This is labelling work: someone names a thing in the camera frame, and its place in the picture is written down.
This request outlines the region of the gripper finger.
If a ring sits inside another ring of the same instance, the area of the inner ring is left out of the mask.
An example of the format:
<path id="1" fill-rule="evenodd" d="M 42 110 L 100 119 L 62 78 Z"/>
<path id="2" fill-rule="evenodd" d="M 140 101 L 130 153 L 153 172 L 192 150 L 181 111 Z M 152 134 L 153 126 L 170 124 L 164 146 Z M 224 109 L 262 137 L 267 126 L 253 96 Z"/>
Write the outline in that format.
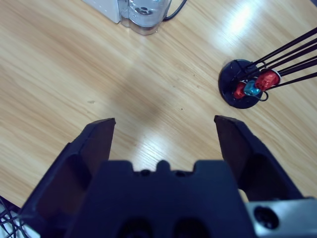
<path id="1" fill-rule="evenodd" d="M 269 149 L 243 121 L 217 115 L 214 122 L 222 157 L 249 201 L 303 198 Z"/>
<path id="2" fill-rule="evenodd" d="M 62 149 L 21 208 L 20 219 L 42 238 L 61 238 L 101 164 L 109 160 L 115 119 L 89 123 Z"/>

